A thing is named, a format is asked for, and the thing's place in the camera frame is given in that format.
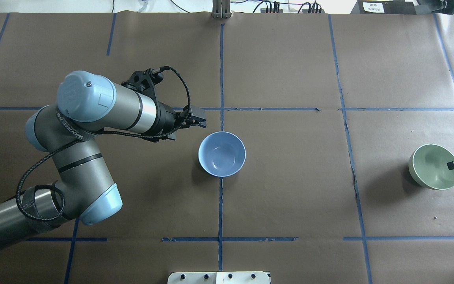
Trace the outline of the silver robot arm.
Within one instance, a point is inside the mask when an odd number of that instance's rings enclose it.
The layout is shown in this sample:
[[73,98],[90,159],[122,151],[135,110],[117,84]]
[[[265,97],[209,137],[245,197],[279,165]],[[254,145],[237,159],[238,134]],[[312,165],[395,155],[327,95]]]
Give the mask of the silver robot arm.
[[86,71],[65,76],[56,103],[40,108],[25,124],[27,140],[47,155],[19,179],[15,195],[0,204],[0,250],[79,219],[99,223],[123,202],[96,144],[100,135],[136,137],[153,143],[175,140],[175,132],[207,127],[203,108],[182,111],[159,101],[156,85],[170,66],[135,71],[117,84]]

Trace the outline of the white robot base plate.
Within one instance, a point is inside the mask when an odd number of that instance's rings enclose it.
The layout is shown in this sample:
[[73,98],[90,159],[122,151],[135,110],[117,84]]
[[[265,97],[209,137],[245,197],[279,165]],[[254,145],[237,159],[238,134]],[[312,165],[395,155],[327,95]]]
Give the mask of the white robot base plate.
[[271,284],[270,273],[264,271],[175,272],[168,284]]

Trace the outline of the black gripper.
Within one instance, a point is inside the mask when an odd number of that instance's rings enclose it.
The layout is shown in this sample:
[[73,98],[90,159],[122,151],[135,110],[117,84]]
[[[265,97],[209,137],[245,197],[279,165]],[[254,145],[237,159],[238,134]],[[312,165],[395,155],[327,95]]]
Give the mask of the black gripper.
[[167,136],[168,140],[177,139],[175,131],[190,127],[207,128],[207,115],[203,108],[187,105],[182,112],[173,109],[162,102],[158,103],[159,117],[156,125],[156,136]]

